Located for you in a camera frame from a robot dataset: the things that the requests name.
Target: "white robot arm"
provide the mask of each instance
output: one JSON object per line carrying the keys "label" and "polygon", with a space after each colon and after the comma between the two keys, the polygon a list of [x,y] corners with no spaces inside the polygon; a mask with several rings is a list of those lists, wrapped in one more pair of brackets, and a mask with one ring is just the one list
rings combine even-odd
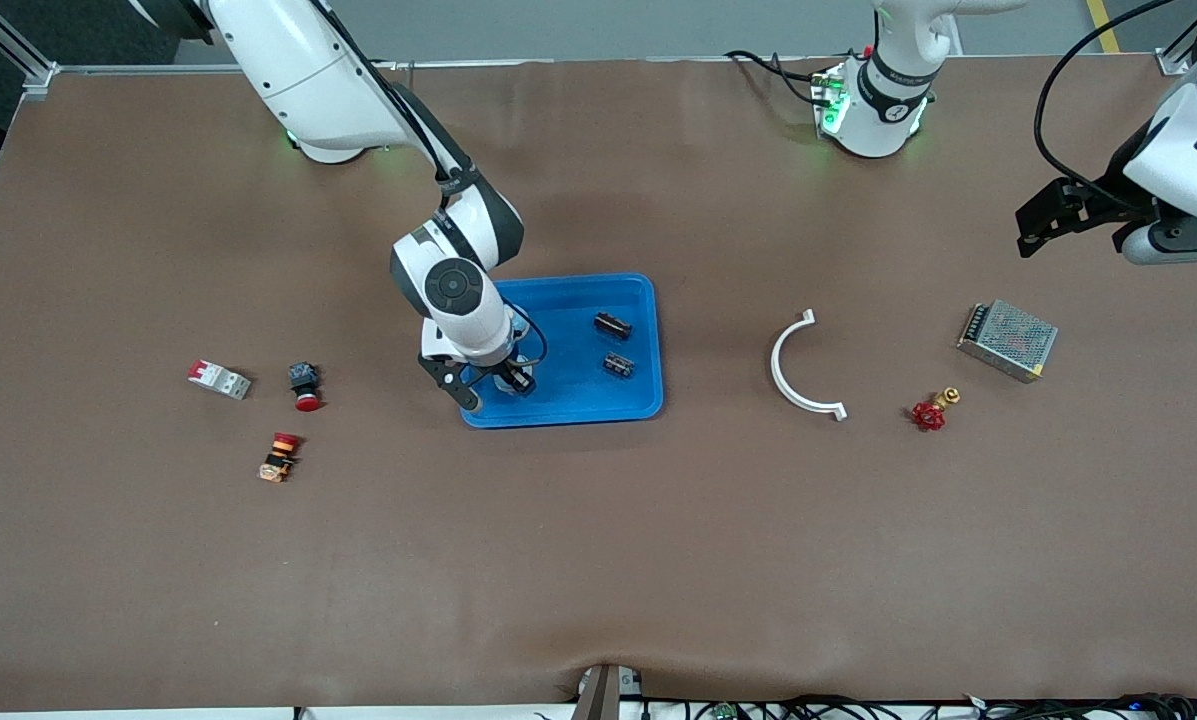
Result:
{"label": "white robot arm", "polygon": [[851,55],[814,81],[818,128],[864,158],[899,151],[918,129],[928,90],[949,56],[947,16],[988,16],[1026,0],[871,0],[873,54]]}
{"label": "white robot arm", "polygon": [[389,263],[402,295],[424,316],[420,365],[470,411],[482,405],[470,386],[487,374],[519,395],[535,388],[530,366],[539,359],[517,354],[530,321],[487,277],[519,251],[519,214],[418,97],[375,72],[323,0],[130,4],[181,37],[209,41],[218,29],[260,99],[310,159],[345,163],[391,145],[424,152],[435,164],[442,206],[394,243]]}
{"label": "white robot arm", "polygon": [[1197,63],[1114,152],[1102,177],[1056,178],[1015,216],[1022,258],[1065,233],[1123,222],[1114,232],[1123,258],[1197,263]]}

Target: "perforated metal box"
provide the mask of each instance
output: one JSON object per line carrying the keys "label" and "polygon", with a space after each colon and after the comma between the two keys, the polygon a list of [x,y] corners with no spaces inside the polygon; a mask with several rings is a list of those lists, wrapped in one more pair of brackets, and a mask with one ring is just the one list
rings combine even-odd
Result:
{"label": "perforated metal box", "polygon": [[1011,376],[1021,383],[1043,377],[1056,328],[1002,300],[976,305],[967,318],[959,350]]}

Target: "blue plastic tray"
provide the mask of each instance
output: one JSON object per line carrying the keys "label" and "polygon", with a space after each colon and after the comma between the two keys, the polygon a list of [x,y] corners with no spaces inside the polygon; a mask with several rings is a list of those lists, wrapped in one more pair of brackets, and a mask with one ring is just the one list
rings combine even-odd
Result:
{"label": "blue plastic tray", "polygon": [[[517,397],[498,391],[492,379],[475,385],[484,398],[479,414],[461,410],[475,428],[524,428],[534,425],[612,423],[645,420],[666,403],[661,377],[656,291],[648,275],[613,273],[499,281],[498,291],[530,316],[549,341],[549,355],[535,366],[535,391]],[[634,325],[628,340],[594,328],[607,311]],[[539,352],[535,332],[522,341],[527,356]],[[634,374],[620,378],[603,370],[608,352],[634,361]]]}

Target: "white and red toy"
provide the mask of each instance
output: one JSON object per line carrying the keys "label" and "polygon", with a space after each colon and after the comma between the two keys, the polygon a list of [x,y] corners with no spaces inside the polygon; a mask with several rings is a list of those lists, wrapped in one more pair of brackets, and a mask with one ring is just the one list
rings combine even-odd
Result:
{"label": "white and red toy", "polygon": [[220,365],[208,364],[206,360],[199,360],[192,366],[190,383],[214,389],[215,392],[227,395],[233,399],[242,399],[247,395],[247,389],[251,386],[249,379]]}

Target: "white curved tube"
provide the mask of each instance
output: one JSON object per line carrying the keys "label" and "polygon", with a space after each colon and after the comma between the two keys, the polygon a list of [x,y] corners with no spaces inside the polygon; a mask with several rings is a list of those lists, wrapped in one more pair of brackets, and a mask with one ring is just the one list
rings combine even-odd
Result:
{"label": "white curved tube", "polygon": [[816,324],[816,315],[808,307],[803,311],[802,321],[785,328],[785,331],[780,332],[780,336],[776,338],[776,347],[771,348],[771,379],[776,382],[776,388],[780,390],[780,395],[784,395],[795,405],[802,407],[803,410],[810,413],[832,413],[834,414],[834,420],[843,421],[846,420],[846,407],[841,402],[816,402],[808,399],[794,392],[794,388],[790,388],[789,382],[785,379],[785,373],[780,372],[780,348],[784,347],[786,337],[800,331],[800,329],[814,324]]}

